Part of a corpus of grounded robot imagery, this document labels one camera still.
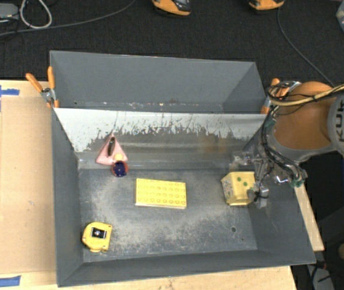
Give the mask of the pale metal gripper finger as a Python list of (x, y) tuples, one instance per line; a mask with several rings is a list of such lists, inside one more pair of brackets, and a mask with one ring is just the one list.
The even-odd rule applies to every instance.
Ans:
[(261, 164), (261, 155), (252, 151), (238, 150), (233, 154), (233, 163), (238, 167), (257, 166)]
[(247, 196), (251, 203), (253, 203), (257, 209), (264, 208), (267, 205), (269, 198), (269, 189), (267, 187), (250, 188), (247, 191)]

